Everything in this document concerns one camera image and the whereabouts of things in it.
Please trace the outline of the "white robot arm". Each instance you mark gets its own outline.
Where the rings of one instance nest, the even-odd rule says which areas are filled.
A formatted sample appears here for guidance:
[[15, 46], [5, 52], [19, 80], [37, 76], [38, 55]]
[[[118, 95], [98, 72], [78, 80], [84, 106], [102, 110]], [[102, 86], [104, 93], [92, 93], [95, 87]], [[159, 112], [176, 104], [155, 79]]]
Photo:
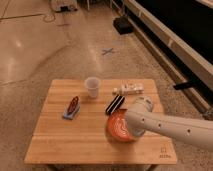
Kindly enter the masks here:
[[146, 130], [213, 151], [213, 121], [182, 118], [153, 112], [147, 96], [137, 97], [124, 114], [128, 132], [141, 137]]

